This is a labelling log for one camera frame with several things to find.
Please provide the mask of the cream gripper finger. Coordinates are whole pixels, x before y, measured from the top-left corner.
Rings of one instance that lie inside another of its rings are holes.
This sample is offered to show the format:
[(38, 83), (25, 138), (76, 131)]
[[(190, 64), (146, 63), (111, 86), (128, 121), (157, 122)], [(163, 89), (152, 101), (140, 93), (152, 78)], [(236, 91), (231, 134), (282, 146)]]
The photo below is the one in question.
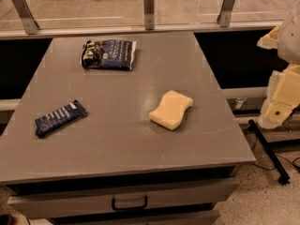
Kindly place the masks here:
[(266, 50), (276, 49), (278, 47), (278, 34), (281, 25), (274, 27), (268, 34), (264, 35), (257, 42), (257, 46)]
[(277, 128), (299, 105), (300, 66), (289, 64), (281, 72), (276, 70), (272, 72), (258, 123), (261, 128)]

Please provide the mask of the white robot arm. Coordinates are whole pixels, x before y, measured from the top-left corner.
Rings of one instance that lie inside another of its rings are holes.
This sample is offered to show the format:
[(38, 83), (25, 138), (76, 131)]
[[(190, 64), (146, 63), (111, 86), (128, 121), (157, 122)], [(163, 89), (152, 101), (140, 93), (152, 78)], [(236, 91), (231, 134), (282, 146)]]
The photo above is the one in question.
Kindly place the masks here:
[(262, 128), (274, 129), (300, 105), (300, 3), (282, 24), (261, 37), (257, 46), (276, 49), (277, 56), (288, 63), (281, 72), (272, 72), (258, 119)]

